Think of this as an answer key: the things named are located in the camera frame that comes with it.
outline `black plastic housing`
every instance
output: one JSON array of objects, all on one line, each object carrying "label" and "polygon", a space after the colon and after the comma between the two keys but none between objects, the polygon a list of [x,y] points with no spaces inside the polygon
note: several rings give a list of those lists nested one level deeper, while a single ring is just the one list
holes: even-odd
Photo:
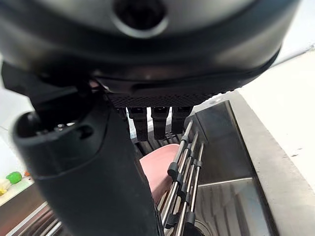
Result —
[{"label": "black plastic housing", "polygon": [[103,99],[60,131],[32,114],[13,140],[41,194],[74,236],[158,236],[159,214],[126,126]]}]

